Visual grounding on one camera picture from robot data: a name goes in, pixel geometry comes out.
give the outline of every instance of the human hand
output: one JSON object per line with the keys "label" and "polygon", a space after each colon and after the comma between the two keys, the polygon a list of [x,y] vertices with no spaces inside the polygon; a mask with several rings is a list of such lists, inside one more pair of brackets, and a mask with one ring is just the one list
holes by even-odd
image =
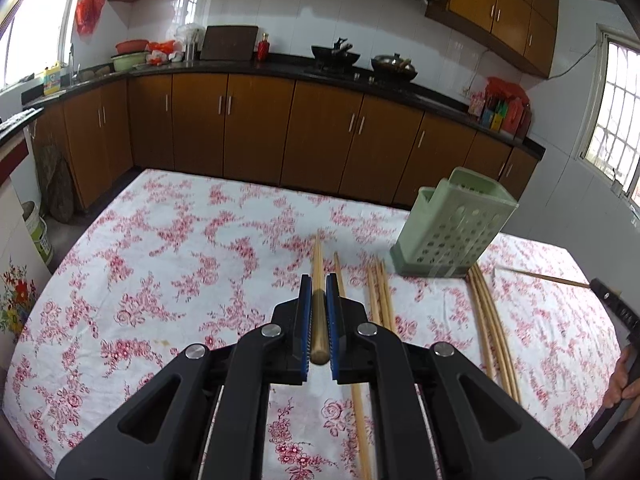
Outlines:
{"label": "human hand", "polygon": [[605,408],[613,408],[613,406],[620,402],[622,399],[633,399],[640,396],[640,379],[634,381],[629,386],[628,374],[626,373],[626,362],[631,355],[631,346],[627,346],[620,358],[616,362],[616,368],[609,379],[609,388],[604,394],[602,399],[602,405]]}

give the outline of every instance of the cutting board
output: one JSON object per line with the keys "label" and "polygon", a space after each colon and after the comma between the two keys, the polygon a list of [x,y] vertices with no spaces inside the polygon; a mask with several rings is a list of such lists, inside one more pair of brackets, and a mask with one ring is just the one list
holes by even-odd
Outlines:
{"label": "cutting board", "polygon": [[215,25],[207,27],[200,59],[249,61],[254,54],[258,27],[255,25]]}

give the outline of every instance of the bamboo stick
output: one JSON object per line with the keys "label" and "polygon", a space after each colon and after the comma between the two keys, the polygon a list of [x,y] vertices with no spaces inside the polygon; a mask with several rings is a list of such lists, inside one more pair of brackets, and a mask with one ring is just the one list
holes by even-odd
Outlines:
{"label": "bamboo stick", "polygon": [[471,289],[471,296],[473,298],[474,315],[478,320],[478,332],[480,333],[480,343],[482,347],[482,354],[484,356],[484,364],[486,365],[486,374],[491,380],[494,379],[494,360],[491,355],[491,345],[489,343],[489,332],[487,329],[487,321],[482,308],[480,306],[480,294],[476,288],[476,282],[472,279],[471,274],[466,276],[469,288]]}
{"label": "bamboo stick", "polygon": [[502,357],[500,370],[502,373],[503,382],[509,383],[511,397],[516,400],[516,402],[520,403],[520,389],[518,387],[515,370],[513,368],[511,353],[509,352],[509,346],[507,345],[507,341],[504,336],[504,330],[502,328],[502,324],[500,323],[500,318],[498,317],[497,310],[495,309],[494,300],[489,293],[489,288],[487,287],[484,276],[482,275],[478,264],[475,264],[473,267],[471,267],[471,271],[476,276],[476,286],[478,287],[478,292],[480,293],[480,296],[482,298],[481,304],[484,304],[485,307],[485,312],[492,330],[493,340],[496,349],[498,350],[497,353]]}
{"label": "bamboo stick", "polygon": [[547,280],[548,282],[562,283],[564,285],[580,286],[581,288],[589,288],[589,283],[574,282],[572,280],[566,280],[564,278],[555,278],[553,276],[546,276],[544,274],[537,274],[535,272],[529,272],[528,270],[516,270],[509,267],[496,266],[496,269],[508,270],[509,272],[515,272],[516,274],[524,274],[525,276],[531,276],[532,278],[539,278],[540,280]]}
{"label": "bamboo stick", "polygon": [[378,265],[380,266],[380,273],[382,274],[382,283],[385,289],[386,310],[389,316],[388,329],[394,334],[398,335],[398,327],[396,326],[396,314],[394,313],[394,304],[391,300],[391,289],[389,288],[389,276],[386,274],[386,267],[384,261],[380,260]]}
{"label": "bamboo stick", "polygon": [[[342,268],[338,253],[334,253],[335,273],[338,276],[338,292],[345,298]],[[356,438],[358,439],[358,454],[360,455],[360,471],[363,480],[371,480],[371,461],[369,458],[369,442],[367,441],[367,427],[364,422],[364,407],[359,384],[351,385],[351,399],[353,399],[353,414],[356,418]]]}
{"label": "bamboo stick", "polygon": [[323,278],[322,245],[320,244],[320,231],[318,231],[314,244],[313,310],[311,313],[311,362],[315,365],[324,365],[329,361],[329,334],[324,309]]}
{"label": "bamboo stick", "polygon": [[386,294],[385,294],[385,285],[383,283],[384,278],[382,277],[382,269],[378,264],[378,259],[374,260],[373,267],[376,271],[376,281],[378,282],[378,298],[380,299],[380,317],[382,318],[382,326],[386,329],[389,329],[391,326],[391,322],[389,321],[389,308],[386,302]]}
{"label": "bamboo stick", "polygon": [[382,326],[380,306],[378,305],[378,297],[376,295],[376,283],[373,279],[373,272],[371,271],[370,265],[367,265],[367,285],[369,287],[369,308],[371,309],[371,320],[376,325]]}

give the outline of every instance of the red bowl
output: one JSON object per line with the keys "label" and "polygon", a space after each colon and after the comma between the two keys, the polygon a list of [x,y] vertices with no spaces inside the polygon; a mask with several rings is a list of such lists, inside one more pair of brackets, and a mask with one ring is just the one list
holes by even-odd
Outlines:
{"label": "red bowl", "polygon": [[133,54],[134,52],[142,52],[146,49],[149,40],[129,40],[123,41],[116,45],[116,50],[119,55]]}

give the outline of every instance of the red plastic bag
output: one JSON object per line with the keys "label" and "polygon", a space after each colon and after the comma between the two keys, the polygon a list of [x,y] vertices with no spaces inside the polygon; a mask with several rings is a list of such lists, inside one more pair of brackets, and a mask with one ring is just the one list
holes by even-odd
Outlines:
{"label": "red plastic bag", "polygon": [[76,28],[81,37],[90,36],[98,25],[105,0],[80,0],[76,7]]}
{"label": "red plastic bag", "polygon": [[529,104],[529,96],[522,89],[520,85],[516,85],[516,83],[509,83],[507,81],[503,81],[499,77],[488,77],[487,84],[485,89],[485,95],[495,95],[501,97],[502,99],[506,99],[510,101],[513,98],[520,98],[523,105]]}
{"label": "red plastic bag", "polygon": [[164,54],[171,54],[174,51],[175,40],[165,41],[164,43],[156,43],[155,41],[149,42],[149,50],[153,52],[154,50],[159,50]]}

